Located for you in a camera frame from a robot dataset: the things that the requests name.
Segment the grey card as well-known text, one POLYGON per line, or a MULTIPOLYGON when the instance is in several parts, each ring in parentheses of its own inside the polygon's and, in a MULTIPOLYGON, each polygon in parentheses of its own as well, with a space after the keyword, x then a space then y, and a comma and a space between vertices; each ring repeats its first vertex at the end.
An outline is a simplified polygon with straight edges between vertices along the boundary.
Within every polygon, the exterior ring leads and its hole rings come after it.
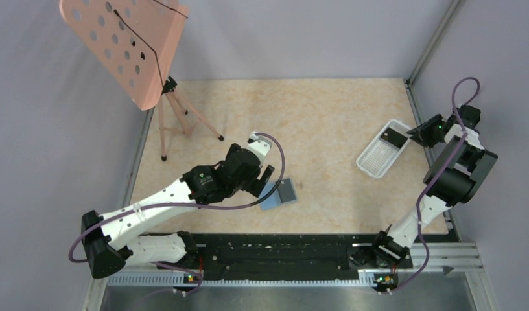
POLYGON ((297 200, 295 188, 290 178, 283 179, 277 188, 279 201, 282 204, 294 202, 297 200))

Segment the beige card holder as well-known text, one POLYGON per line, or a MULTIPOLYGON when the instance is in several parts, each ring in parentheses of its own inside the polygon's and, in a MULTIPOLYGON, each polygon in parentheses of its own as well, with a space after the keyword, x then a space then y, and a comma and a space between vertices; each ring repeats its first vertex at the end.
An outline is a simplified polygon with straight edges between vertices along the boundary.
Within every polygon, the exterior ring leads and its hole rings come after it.
POLYGON ((278 188, 266 200, 262 201, 259 206, 262 211, 267 211, 282 205, 297 202, 295 186, 291 178, 281 180, 278 188))

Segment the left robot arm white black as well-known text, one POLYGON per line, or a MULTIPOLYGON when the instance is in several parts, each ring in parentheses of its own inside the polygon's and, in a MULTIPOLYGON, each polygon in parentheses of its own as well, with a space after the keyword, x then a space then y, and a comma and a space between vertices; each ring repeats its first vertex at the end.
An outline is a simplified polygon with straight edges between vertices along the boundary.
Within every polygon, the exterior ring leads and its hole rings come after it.
POLYGON ((247 148, 232 144, 215 165, 198 165, 161 191, 113 212, 91 210, 81 219, 82 244, 91 276, 109 277, 127 266, 153 262, 178 263, 183 268, 197 260, 197 246, 189 233, 148 235, 148 230, 196 209, 218 209, 218 203, 239 191, 259 197, 274 168, 263 167, 271 150, 263 136, 247 148))

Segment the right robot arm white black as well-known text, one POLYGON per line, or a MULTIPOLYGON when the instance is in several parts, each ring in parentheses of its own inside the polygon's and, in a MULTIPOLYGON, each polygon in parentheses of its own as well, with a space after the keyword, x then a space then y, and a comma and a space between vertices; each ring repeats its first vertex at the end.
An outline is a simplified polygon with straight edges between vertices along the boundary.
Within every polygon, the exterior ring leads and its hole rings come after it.
POLYGON ((374 265, 387 267, 405 260, 433 219, 477 193, 498 159, 480 143, 480 114, 478 108, 464 104, 446 119, 435 115, 407 131, 406 136, 423 147, 445 147, 423 178, 425 190, 414 210, 375 237, 370 249, 374 265))

